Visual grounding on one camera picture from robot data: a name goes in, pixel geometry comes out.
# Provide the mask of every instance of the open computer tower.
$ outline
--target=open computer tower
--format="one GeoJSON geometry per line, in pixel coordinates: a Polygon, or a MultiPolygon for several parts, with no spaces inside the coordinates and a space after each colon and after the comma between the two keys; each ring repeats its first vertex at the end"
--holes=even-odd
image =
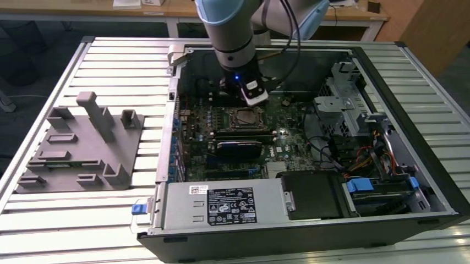
{"type": "MultiPolygon", "coordinates": [[[[392,245],[470,205],[360,47],[304,47],[294,74],[248,107],[208,46],[174,68],[151,228],[165,262],[392,245]]],[[[260,56],[280,50],[260,49],[260,56]]],[[[280,76],[289,52],[261,64],[280,76]]]]}

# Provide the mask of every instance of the aluminum slotted table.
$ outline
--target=aluminum slotted table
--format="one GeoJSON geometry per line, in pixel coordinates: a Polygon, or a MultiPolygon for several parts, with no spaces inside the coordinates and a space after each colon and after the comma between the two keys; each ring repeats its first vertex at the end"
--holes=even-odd
{"type": "MultiPolygon", "coordinates": [[[[170,46],[205,44],[205,39],[86,38],[0,180],[0,263],[158,263],[130,230],[131,205],[155,191],[155,173],[167,92],[177,80],[167,71],[170,46]],[[134,167],[125,191],[13,194],[49,129],[55,106],[85,114],[75,96],[98,94],[111,114],[135,109],[146,116],[134,167]]],[[[305,42],[305,46],[361,46],[428,140],[443,164],[470,198],[470,119],[406,47],[377,42],[305,42]]],[[[372,91],[373,102],[381,106],[372,91]]],[[[469,222],[422,233],[374,249],[250,257],[218,263],[468,263],[469,222]]]]}

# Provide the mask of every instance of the floor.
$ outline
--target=floor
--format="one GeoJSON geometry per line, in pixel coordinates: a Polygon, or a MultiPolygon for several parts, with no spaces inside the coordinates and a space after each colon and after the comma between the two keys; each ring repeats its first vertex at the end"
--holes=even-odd
{"type": "MultiPolygon", "coordinates": [[[[66,31],[59,22],[41,22],[39,29],[49,44],[47,52],[33,57],[41,79],[25,87],[11,86],[0,78],[0,88],[9,96],[49,96],[67,67],[83,36],[167,37],[163,23],[77,23],[66,31]]],[[[208,37],[197,24],[181,25],[182,37],[208,37]]],[[[470,114],[470,48],[465,48],[449,66],[440,82],[465,111],[470,114]]],[[[18,109],[14,113],[0,110],[0,175],[6,171],[30,127],[37,119],[46,97],[13,97],[18,109]]]]}

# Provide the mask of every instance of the paper on desk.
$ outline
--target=paper on desk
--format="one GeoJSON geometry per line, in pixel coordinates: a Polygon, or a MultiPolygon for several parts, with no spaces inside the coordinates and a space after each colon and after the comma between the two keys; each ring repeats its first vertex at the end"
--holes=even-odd
{"type": "Polygon", "coordinates": [[[352,7],[356,5],[356,3],[357,3],[356,0],[344,0],[344,1],[330,3],[330,6],[334,6],[337,8],[352,7]]]}
{"type": "Polygon", "coordinates": [[[141,0],[114,0],[113,8],[115,10],[141,9],[141,0]]]}

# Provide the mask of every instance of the power supply label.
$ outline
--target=power supply label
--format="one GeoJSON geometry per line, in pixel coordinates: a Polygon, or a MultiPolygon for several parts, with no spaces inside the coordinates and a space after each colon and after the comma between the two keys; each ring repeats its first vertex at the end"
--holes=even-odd
{"type": "Polygon", "coordinates": [[[208,190],[208,223],[257,223],[257,207],[253,188],[208,190]]]}

